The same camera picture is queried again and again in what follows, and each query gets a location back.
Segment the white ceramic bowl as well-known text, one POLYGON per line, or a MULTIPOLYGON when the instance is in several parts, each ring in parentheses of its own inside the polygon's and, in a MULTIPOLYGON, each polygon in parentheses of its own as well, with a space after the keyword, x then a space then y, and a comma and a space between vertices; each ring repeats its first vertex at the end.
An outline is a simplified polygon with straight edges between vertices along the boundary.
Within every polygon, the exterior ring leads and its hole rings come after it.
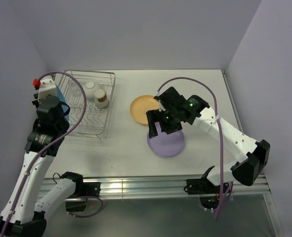
POLYGON ((101 86, 97 82, 89 81, 84 84, 83 89, 85 91, 86 99, 94 100, 94 92, 101 89, 101 86))

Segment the clear glass cup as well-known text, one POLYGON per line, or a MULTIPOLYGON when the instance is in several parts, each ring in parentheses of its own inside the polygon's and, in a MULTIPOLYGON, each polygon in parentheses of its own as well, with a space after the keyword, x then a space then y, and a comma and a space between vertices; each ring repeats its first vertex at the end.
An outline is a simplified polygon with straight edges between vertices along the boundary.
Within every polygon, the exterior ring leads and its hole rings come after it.
POLYGON ((79 86, 72 79, 69 79, 68 81, 68 92, 70 97, 79 97, 81 95, 79 86))

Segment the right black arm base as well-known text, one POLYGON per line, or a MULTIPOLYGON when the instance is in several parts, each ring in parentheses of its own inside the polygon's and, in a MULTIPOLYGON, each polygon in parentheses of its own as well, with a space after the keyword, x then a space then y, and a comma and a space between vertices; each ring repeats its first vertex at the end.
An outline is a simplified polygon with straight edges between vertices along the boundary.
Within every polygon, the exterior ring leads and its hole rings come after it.
POLYGON ((201 197, 200 202, 207 209, 218 207, 220 186, 213 185, 207 179, 187 179, 183 191, 188 195, 212 195, 212 197, 201 197))

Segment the aluminium mounting rail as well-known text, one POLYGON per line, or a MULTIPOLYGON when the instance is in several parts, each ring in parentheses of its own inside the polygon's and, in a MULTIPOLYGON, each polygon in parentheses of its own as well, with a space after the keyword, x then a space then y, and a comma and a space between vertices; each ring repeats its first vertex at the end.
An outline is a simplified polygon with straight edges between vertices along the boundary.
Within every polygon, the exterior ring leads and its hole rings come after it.
MULTIPOLYGON (((100 182, 99 197, 103 200, 113 199, 147 199, 147 198, 182 198, 193 197, 183 189, 187 179, 198 179, 201 175, 177 176, 141 176, 115 178, 84 178, 84 184, 100 182)), ((45 178, 37 199, 41 199, 55 186, 52 178, 45 178)), ((233 182, 232 195, 266 195, 270 194, 264 174, 258 176, 252 186, 244 186, 238 181, 233 182)))

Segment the blue plate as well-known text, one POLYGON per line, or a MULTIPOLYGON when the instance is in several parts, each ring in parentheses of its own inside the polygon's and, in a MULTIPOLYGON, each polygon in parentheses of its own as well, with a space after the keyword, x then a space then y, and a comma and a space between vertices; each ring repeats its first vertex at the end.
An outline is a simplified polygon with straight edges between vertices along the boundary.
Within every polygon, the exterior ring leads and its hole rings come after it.
POLYGON ((56 87, 56 89, 57 89, 57 97, 60 101, 58 106, 57 106, 57 113, 56 114, 59 118, 64 117, 67 122, 70 122, 70 119, 69 119, 70 107, 67 104, 67 102, 63 96, 63 93, 61 92, 59 87, 56 87))

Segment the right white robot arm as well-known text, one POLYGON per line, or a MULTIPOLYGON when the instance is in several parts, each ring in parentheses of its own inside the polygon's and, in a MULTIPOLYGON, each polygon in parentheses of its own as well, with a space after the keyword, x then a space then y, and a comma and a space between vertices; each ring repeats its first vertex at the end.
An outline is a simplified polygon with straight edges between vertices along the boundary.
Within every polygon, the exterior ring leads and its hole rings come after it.
POLYGON ((213 192, 221 182, 238 181, 252 186, 268 163, 270 144, 266 140, 257 141, 232 126, 217 115, 215 108, 197 95, 185 99, 174 87, 169 87, 155 97, 161 108, 146 112, 148 137, 158 135, 156 125, 161 131, 172 134, 182 130, 182 123, 201 129, 218 140, 222 148, 228 149, 234 161, 222 167, 210 167, 203 176, 202 188, 213 192))

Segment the orange plate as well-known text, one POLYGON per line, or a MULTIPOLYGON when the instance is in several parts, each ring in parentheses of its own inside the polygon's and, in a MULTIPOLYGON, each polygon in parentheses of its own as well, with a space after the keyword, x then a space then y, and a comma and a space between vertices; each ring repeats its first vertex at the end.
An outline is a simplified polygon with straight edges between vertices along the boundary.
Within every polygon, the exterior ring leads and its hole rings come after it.
POLYGON ((142 95, 133 100, 130 105, 130 114, 134 121, 148 125, 146 112, 159 108, 159 102, 152 95, 142 95))

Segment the purple plate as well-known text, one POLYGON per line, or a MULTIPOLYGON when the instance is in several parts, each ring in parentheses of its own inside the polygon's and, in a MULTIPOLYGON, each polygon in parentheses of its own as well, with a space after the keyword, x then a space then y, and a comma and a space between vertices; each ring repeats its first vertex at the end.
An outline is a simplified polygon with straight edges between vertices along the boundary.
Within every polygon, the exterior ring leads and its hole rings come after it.
POLYGON ((164 158, 174 157, 180 154, 185 148, 185 135, 182 131, 166 134, 161 131, 159 123, 156 123, 158 135, 149 138, 147 135, 147 144, 150 149, 158 156, 164 158))

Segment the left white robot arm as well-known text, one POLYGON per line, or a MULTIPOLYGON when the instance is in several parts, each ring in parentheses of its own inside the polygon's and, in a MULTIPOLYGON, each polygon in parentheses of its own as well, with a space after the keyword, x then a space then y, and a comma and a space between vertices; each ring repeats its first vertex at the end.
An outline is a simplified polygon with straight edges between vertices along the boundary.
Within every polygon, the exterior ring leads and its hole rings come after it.
POLYGON ((83 177, 66 172, 43 198, 38 199, 44 177, 52 164, 64 134, 69 129, 65 103, 49 95, 36 105, 37 119, 27 138, 23 166, 12 195, 0 213, 0 234, 7 237, 40 237, 48 219, 69 197, 84 192, 83 177))

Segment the steel cup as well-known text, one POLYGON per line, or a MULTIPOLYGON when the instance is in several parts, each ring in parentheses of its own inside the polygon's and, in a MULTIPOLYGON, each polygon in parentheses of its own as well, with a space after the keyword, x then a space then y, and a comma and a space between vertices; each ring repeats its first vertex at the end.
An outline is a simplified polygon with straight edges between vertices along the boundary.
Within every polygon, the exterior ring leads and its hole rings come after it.
POLYGON ((94 101, 99 108, 104 108, 109 104, 109 99, 103 89, 97 89, 94 91, 94 101))

